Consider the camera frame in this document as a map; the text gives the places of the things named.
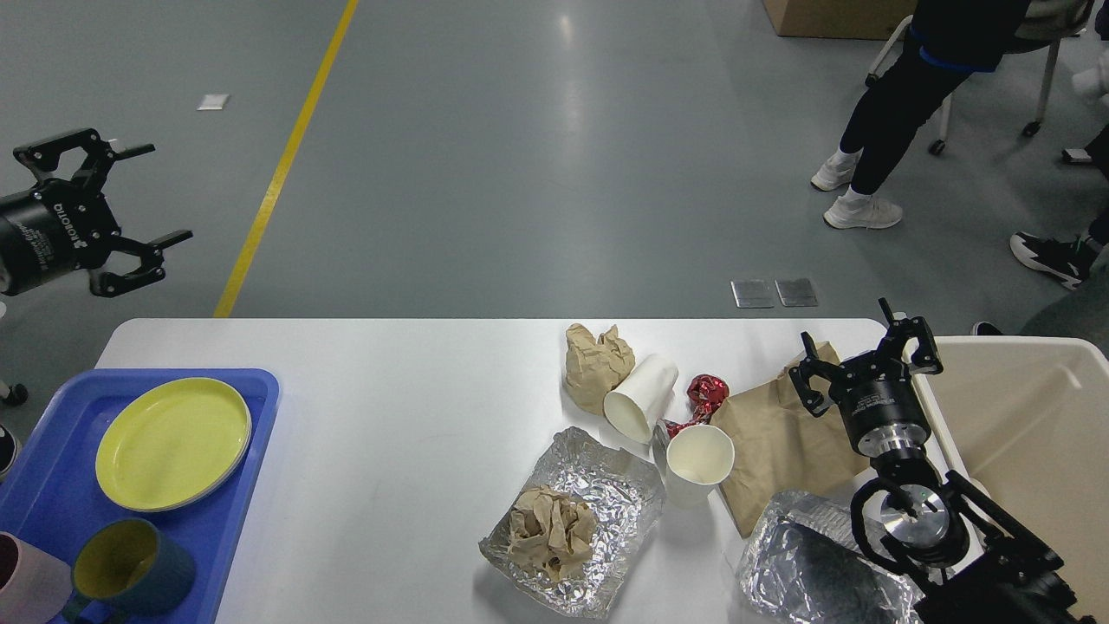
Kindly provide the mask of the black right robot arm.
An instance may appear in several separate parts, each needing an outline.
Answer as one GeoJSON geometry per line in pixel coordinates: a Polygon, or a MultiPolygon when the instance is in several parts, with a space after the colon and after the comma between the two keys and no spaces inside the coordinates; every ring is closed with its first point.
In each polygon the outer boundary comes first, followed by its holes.
{"type": "Polygon", "coordinates": [[[912,378],[943,372],[937,344],[922,316],[898,319],[887,300],[879,306],[887,328],[874,350],[832,364],[801,333],[804,352],[788,367],[801,406],[813,416],[836,407],[851,449],[875,470],[849,503],[859,552],[910,577],[924,623],[1074,623],[1077,597],[1056,550],[969,478],[932,464],[912,378]]]}

